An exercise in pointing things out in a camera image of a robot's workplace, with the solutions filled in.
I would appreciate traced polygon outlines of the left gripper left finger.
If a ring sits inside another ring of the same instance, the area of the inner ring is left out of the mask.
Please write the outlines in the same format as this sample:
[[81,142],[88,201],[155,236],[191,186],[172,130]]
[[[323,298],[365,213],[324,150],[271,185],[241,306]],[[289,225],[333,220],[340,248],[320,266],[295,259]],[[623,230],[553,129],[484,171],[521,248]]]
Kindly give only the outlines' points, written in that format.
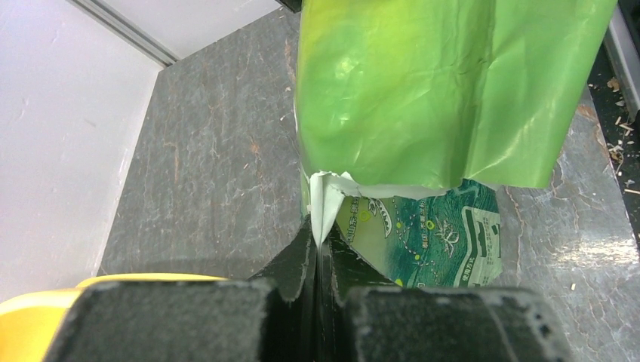
[[311,361],[316,245],[305,219],[246,280],[104,281],[63,319],[47,361]]

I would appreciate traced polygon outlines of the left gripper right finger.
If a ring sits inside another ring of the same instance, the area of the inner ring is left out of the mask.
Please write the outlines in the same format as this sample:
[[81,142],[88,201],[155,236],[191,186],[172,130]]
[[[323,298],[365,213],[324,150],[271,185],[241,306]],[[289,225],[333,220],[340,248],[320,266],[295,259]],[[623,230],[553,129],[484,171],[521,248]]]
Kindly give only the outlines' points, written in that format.
[[322,361],[570,361],[545,300],[511,287],[401,287],[349,245],[319,251]]

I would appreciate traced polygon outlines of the green litter bag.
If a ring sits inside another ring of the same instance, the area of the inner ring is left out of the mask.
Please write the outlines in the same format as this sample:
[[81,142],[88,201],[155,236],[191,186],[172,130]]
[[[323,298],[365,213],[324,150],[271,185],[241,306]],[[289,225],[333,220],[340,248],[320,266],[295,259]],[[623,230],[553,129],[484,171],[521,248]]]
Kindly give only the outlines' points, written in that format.
[[543,188],[614,1],[290,1],[317,245],[403,287],[502,271],[499,186]]

